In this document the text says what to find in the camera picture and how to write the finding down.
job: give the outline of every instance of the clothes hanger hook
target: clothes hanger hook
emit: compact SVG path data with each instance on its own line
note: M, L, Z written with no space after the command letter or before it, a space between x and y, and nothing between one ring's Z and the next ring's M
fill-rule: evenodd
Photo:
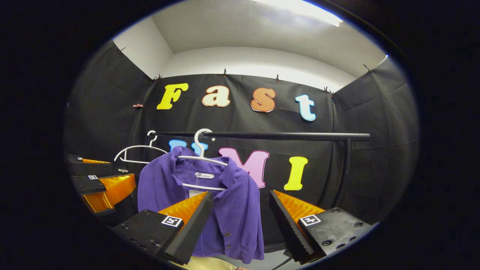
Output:
M154 133L154 132L156 132L156 131L155 131L155 130L149 131L149 132L147 133L147 136L150 136L150 134L151 134L151 133ZM155 142L156 138L157 138L157 135L155 135L155 138L150 141L150 146L152 146L152 143Z
M200 144L200 142L198 141L198 136L200 134L202 134L203 132L212 132L211 130L209 130L208 128L202 128L202 129L199 129L196 133L195 133L195 136L193 137L194 141L195 141L195 144L200 148L200 157L203 158L204 157L204 152L205 152L205 149L203 147L202 144Z

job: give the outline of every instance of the purple jacket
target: purple jacket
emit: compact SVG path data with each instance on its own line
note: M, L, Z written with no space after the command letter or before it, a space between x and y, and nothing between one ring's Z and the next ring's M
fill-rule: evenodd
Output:
M197 156L177 146L148 163L140 173L138 211L163 210L189 197L182 183L226 188L211 191L214 208L200 235L192 256L210 257L225 254L243 263L264 259L264 238L260 219L260 191L255 181L229 157L213 158L228 166L202 160L179 159ZM198 178L195 173L214 174L213 179Z

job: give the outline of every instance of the clothing label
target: clothing label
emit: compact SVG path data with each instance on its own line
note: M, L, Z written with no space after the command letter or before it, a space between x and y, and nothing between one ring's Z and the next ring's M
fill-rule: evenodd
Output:
M195 176L198 178L208 178L208 179L213 179L215 175L209 174L209 173L201 173L201 172L196 172Z
M204 191L192 190L191 189L191 190L188 191L188 195L189 195L188 198L191 198L193 196L197 196L198 194L203 193L203 192Z

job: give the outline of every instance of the white clothes hanger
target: white clothes hanger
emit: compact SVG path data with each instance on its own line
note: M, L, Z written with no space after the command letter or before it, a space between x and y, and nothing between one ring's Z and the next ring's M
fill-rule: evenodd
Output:
M204 161L213 162L213 163L222 164L222 165L227 166L228 164L226 164L226 163L224 163L224 162L217 161L217 160L212 160L212 159L208 159L208 158L205 158L205 157L204 157L205 149L204 149L204 147L200 144L200 142L198 141L198 136L199 136L201 133L203 133L203 132L212 132L212 131L209 130L208 128L202 128L202 129L199 129L199 130L195 133L195 136L193 137L193 139L194 139L194 141L195 141L195 144L200 148L200 156L199 156L199 157L179 156L178 158L179 158L179 159L188 159L188 160L204 160Z
M228 166L228 164L226 164L226 163L224 163L224 162L217 161L217 160L212 160L212 159L208 159L208 158L205 158L205 157L204 157L205 149L204 149L204 147L200 144L200 142L198 141L198 136L199 136L201 133L203 133L203 132L212 132L212 131L209 130L208 128L202 128L202 129L198 130L198 131L195 133L195 136L193 137L193 140L195 141L195 144L200 148L200 156L199 156L199 157L179 156L178 158L179 158L179 159L189 159L189 160L204 160L204 161L213 162L213 163L217 163L217 164L221 164L221 165ZM226 188L209 187L209 186L201 186L201 185L194 185L194 184L185 184L185 183L182 183L182 185L184 185L184 186L189 186L189 187L194 187L194 188L200 188L200 189L207 189L207 190L219 190L219 191L226 190Z
M155 132L155 130L149 131L149 132L147 133L147 136L149 136L149 135L150 135L151 133L153 133L153 132ZM130 147L125 148L124 150L120 151L120 152L115 156L115 159L114 159L113 161L116 161L117 158L119 157L119 155L120 155L122 152L125 151L125 155L123 156L123 158L120 158L121 161L148 164L149 162L136 161L136 160L128 160L128 159L127 159L127 150L128 150L128 149L131 149L131 148L136 148L136 147L153 148L153 149L162 151L162 152L164 152L165 154L167 154L168 152L166 152L165 150L162 150L162 149L160 149L160 148L156 148L156 147L153 147L153 146L152 146L152 143L156 140L156 138L157 138L157 136L155 136L155 138L150 141L150 145L135 145L135 146L130 146Z

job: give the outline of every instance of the ceiling light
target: ceiling light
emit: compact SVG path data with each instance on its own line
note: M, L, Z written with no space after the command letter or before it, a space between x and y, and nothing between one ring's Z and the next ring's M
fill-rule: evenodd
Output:
M342 20L330 12L323 10L313 4L302 0L252 0L253 2L266 3L279 8L288 9L293 12L310 15L329 23L335 27L339 27Z

